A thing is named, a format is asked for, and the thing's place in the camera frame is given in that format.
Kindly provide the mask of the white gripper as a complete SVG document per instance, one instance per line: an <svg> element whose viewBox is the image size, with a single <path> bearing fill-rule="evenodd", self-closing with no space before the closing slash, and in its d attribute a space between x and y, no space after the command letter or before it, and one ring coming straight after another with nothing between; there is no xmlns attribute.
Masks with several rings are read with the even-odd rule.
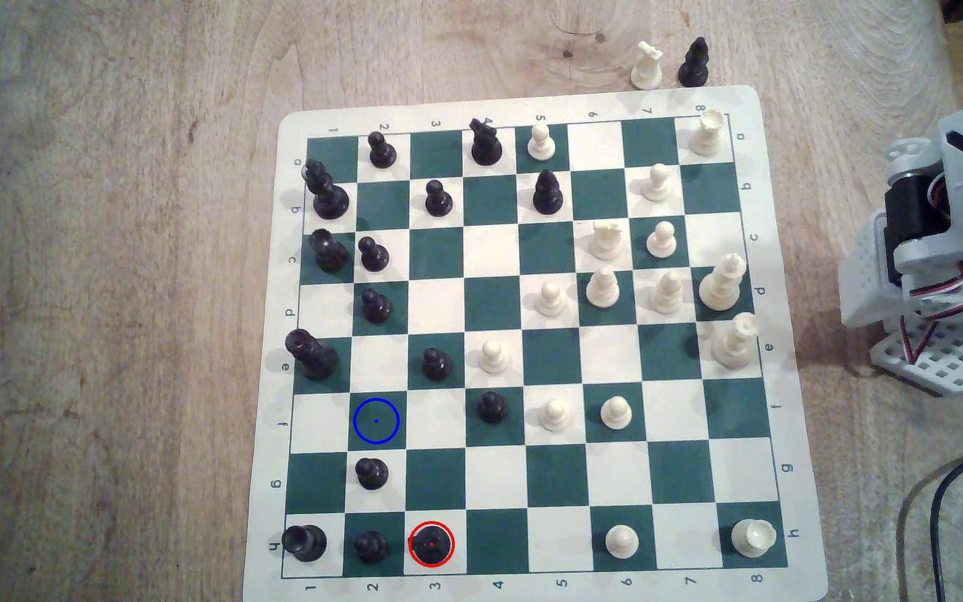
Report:
<svg viewBox="0 0 963 602"><path fill-rule="evenodd" d="M889 280L884 228L885 213L873 213L859 228L848 256L838 272L841 322L863 327L905 315L899 285Z"/></svg>

